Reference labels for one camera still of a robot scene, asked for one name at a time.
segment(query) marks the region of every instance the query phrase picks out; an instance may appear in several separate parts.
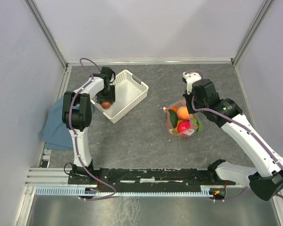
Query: laundry basket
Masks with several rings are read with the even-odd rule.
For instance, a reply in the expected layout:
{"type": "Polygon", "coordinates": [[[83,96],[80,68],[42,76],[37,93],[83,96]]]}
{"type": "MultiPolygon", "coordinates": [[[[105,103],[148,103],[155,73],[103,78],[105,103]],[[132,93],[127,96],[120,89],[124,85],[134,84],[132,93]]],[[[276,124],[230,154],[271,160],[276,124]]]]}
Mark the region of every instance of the laundry basket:
{"type": "Polygon", "coordinates": [[[128,70],[123,70],[119,73],[112,85],[116,86],[116,100],[109,109],[103,109],[100,104],[96,103],[96,97],[94,97],[91,102],[112,123],[116,123],[146,98],[149,87],[128,70]]]}

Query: gray floor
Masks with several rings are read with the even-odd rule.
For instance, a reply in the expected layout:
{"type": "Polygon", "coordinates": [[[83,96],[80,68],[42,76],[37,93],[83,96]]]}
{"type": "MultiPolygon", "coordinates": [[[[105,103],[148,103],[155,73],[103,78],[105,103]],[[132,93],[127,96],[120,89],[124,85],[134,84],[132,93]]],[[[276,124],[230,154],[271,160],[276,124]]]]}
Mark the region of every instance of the gray floor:
{"type": "MultiPolygon", "coordinates": [[[[241,189],[227,188],[231,197],[241,189]]],[[[37,195],[27,225],[32,226],[276,226],[273,202],[252,191],[213,203],[199,197],[114,197],[83,202],[75,196],[37,195]]]]}
{"type": "MultiPolygon", "coordinates": [[[[206,168],[217,159],[252,166],[242,149],[214,123],[202,120],[204,129],[192,137],[176,137],[166,129],[162,107],[180,99],[185,90],[182,73],[200,69],[223,98],[233,99],[247,113],[237,76],[231,64],[216,65],[113,65],[119,73],[131,71],[149,86],[148,96],[116,124],[97,109],[88,138],[94,167],[99,168],[206,168]]],[[[80,66],[72,68],[67,90],[83,85],[89,75],[80,66]]],[[[55,150],[50,167],[73,161],[73,151],[55,150]]]]}

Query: white wall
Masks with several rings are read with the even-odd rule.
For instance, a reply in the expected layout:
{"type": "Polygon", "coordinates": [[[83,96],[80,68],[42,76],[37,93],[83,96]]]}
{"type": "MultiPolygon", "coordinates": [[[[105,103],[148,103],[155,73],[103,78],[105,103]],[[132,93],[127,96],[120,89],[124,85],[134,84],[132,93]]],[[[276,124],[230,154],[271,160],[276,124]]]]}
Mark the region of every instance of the white wall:
{"type": "Polygon", "coordinates": [[[0,0],[0,226],[14,221],[62,73],[25,2],[0,0]]]}
{"type": "Polygon", "coordinates": [[[257,130],[283,156],[283,0],[272,5],[238,71],[257,130]]]}
{"type": "Polygon", "coordinates": [[[230,60],[263,0],[35,0],[64,58],[230,60]]]}

